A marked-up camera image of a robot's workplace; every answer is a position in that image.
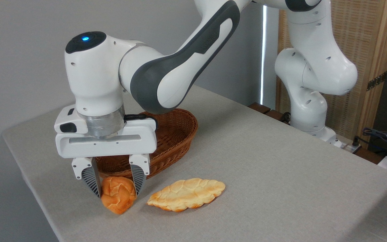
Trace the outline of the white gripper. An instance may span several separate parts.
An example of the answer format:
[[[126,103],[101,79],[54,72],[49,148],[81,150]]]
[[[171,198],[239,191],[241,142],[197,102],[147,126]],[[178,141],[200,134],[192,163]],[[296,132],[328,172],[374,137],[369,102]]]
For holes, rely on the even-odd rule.
[[[129,120],[111,138],[97,139],[87,134],[58,133],[55,141],[61,157],[74,158],[71,165],[75,177],[83,180],[99,198],[102,196],[102,186],[95,157],[130,155],[129,164],[138,196],[149,175],[149,154],[157,148],[156,126],[152,118]]]

